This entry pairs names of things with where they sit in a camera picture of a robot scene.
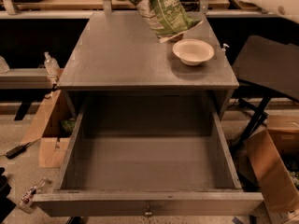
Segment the low grey shelf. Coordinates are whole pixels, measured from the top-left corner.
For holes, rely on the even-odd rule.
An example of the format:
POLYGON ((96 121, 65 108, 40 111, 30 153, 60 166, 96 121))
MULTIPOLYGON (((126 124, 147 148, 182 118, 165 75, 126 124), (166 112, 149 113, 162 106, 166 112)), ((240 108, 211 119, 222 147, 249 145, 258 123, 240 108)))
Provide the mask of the low grey shelf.
POLYGON ((10 69, 0 74, 1 90, 51 89, 53 83, 45 68, 10 69))

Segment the left cardboard box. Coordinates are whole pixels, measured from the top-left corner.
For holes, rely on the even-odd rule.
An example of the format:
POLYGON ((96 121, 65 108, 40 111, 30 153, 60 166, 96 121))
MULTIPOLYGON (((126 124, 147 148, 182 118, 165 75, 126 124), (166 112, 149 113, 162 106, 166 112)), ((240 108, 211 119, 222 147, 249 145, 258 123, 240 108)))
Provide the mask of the left cardboard box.
POLYGON ((34 115, 21 144, 40 142, 40 167, 59 168, 64 161, 70 136, 64 134, 61 122, 72 119, 64 94, 54 91, 46 96, 34 115))

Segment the open grey top drawer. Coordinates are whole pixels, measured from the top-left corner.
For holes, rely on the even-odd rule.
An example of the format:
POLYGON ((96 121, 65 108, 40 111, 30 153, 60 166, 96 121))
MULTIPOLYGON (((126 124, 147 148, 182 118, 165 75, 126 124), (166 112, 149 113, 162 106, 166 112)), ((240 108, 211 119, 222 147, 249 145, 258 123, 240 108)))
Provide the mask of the open grey top drawer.
POLYGON ((82 105, 53 191, 51 217, 245 216, 245 192, 207 92, 91 95, 82 105))

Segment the wooden workbench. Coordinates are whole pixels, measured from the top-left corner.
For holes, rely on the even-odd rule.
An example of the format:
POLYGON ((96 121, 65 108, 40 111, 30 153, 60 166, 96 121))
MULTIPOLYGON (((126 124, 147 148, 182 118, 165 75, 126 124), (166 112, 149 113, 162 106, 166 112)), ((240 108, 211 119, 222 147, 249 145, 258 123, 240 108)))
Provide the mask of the wooden workbench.
MULTIPOLYGON (((112 8, 135 9, 128 1, 111 0, 112 8)), ((103 9, 102 0, 42 0, 41 2, 15 3, 19 10, 100 10, 103 9)), ((208 8, 227 9, 228 0, 209 0, 208 8)))

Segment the green jalapeno chip bag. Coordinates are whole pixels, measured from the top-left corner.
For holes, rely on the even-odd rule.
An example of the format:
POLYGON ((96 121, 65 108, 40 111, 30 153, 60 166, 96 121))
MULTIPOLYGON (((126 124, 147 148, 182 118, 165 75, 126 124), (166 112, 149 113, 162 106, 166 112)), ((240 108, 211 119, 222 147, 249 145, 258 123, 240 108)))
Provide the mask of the green jalapeno chip bag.
POLYGON ((161 43, 182 35, 202 20, 190 17, 179 0, 128 0, 161 43))

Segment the patterned drink can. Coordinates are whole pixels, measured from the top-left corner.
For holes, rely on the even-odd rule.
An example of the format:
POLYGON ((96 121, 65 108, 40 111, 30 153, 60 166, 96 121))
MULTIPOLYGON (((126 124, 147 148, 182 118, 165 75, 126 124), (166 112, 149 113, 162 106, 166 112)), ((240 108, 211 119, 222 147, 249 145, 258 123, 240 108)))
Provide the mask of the patterned drink can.
POLYGON ((184 36, 184 34, 176 35, 175 37, 171 38, 170 41, 176 43, 176 42, 182 40, 183 36, 184 36))

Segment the white pump dispenser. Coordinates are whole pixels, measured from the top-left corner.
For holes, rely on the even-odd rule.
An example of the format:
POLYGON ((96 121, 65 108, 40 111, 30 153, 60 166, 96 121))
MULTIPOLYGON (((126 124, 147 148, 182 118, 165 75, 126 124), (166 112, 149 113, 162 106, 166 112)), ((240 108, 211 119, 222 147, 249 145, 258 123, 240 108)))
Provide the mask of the white pump dispenser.
POLYGON ((226 52, 227 52, 227 50, 230 48, 230 46, 228 45, 228 44, 226 44, 226 43, 223 43, 222 44, 222 52, 224 53, 224 54, 226 54, 226 52))

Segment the black power adapter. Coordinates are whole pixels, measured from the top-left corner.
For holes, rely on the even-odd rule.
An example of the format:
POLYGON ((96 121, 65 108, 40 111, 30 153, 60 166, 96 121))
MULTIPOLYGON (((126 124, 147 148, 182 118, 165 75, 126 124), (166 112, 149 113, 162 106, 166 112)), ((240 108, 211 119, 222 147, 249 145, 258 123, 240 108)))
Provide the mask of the black power adapter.
POLYGON ((23 153, 25 150, 26 147, 23 145, 16 146, 6 153, 6 157, 11 160, 17 157, 18 155, 20 155, 21 153, 23 153))

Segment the metal drawer knob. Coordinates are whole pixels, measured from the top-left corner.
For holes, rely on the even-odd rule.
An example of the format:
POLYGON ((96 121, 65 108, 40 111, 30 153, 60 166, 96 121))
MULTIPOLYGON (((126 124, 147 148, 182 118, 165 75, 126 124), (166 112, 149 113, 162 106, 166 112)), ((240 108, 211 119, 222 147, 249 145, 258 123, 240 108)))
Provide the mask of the metal drawer knob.
POLYGON ((152 217, 152 216, 153 216, 153 213, 151 211, 150 205, 148 204, 146 207, 146 211, 144 212, 144 217, 152 217))

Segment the grey cabinet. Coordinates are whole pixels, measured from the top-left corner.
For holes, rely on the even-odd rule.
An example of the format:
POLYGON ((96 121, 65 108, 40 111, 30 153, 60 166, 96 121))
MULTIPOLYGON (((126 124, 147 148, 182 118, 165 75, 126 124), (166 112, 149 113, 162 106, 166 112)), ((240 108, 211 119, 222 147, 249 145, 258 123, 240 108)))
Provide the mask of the grey cabinet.
POLYGON ((206 16, 199 12, 189 15, 201 23, 184 36, 210 44, 214 49, 210 61, 194 67, 183 64, 172 51, 173 43, 161 43, 136 11, 96 12, 87 22, 58 88, 212 91, 222 115, 238 82, 206 16))

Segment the plastic bottle on floor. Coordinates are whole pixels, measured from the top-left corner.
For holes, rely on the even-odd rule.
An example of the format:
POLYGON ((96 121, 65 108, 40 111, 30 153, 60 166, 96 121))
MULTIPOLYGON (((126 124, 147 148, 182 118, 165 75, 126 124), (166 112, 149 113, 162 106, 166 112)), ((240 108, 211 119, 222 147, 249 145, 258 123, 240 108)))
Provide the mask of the plastic bottle on floor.
POLYGON ((48 178, 43 177, 38 183, 34 184, 25 192, 19 201, 18 207, 27 214, 32 213, 32 205, 35 195, 42 193, 50 184, 51 181, 48 178))

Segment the right cardboard box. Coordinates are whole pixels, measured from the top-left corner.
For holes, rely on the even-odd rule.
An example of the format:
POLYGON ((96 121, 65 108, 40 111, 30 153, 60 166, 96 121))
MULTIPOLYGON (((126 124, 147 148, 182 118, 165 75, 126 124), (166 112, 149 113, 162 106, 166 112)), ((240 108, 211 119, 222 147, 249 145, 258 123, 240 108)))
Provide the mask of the right cardboard box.
POLYGON ((299 117, 270 115, 267 127, 245 141, 272 224, 298 224, 299 190, 282 157, 298 161, 299 117))

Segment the white paper bowl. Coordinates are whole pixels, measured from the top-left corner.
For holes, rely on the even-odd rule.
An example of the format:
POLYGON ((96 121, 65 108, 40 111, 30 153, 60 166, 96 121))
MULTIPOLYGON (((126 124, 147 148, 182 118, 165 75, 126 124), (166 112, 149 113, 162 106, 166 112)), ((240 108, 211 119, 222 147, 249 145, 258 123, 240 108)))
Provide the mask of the white paper bowl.
POLYGON ((189 66, 207 62, 214 56, 212 46, 197 39, 182 39, 173 46, 172 50, 184 64, 189 66))

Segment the clear bottle on shelf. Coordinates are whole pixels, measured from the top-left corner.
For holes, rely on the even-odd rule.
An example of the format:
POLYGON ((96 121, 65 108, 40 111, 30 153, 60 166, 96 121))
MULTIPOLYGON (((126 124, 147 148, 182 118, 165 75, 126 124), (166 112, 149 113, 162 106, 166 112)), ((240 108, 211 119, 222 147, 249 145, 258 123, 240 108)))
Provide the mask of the clear bottle on shelf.
POLYGON ((44 56, 45 56, 44 66, 48 74, 51 76, 57 76, 59 70, 59 64, 57 63, 56 59, 51 57, 47 51, 44 53, 44 56))

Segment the cardboard box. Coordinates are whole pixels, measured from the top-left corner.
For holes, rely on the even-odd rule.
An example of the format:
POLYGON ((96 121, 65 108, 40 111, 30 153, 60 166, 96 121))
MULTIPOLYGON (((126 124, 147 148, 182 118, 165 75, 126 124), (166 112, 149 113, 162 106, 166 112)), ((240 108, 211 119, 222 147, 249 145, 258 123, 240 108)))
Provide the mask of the cardboard box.
POLYGON ((299 190, 282 157, 298 161, 299 117, 270 115, 267 127, 245 141, 272 224, 298 224, 299 190))
POLYGON ((34 115, 21 144, 40 142, 40 167, 59 168, 64 161, 70 136, 64 134, 61 122, 72 119, 64 94, 54 91, 46 96, 34 115))

